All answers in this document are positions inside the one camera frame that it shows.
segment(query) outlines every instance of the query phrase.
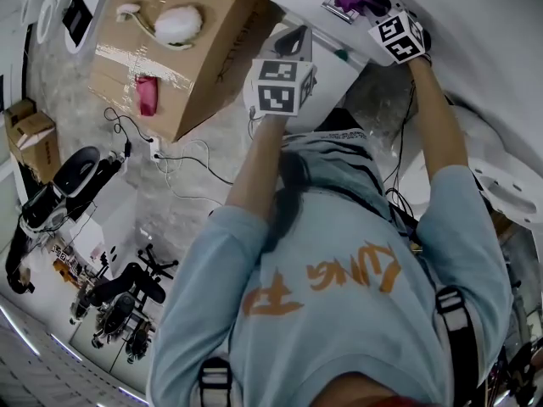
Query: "shirt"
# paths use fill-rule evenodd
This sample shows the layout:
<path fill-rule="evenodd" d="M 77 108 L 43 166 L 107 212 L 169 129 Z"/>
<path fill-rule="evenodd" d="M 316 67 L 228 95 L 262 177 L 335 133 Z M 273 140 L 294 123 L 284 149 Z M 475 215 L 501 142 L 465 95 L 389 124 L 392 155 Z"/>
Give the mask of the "shirt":
<path fill-rule="evenodd" d="M 209 218 L 176 275 L 154 340 L 151 404 L 188 405 L 199 367 L 229 333 L 244 405 L 307 406 L 345 372 L 424 403 L 451 404 L 451 371 L 433 325 L 435 291 L 390 221 L 310 189 L 288 235 L 260 255 L 267 234 L 263 220 L 239 208 Z M 506 336 L 512 295 L 468 168 L 434 176 L 417 235 L 426 263 L 477 310 L 488 370 Z"/>

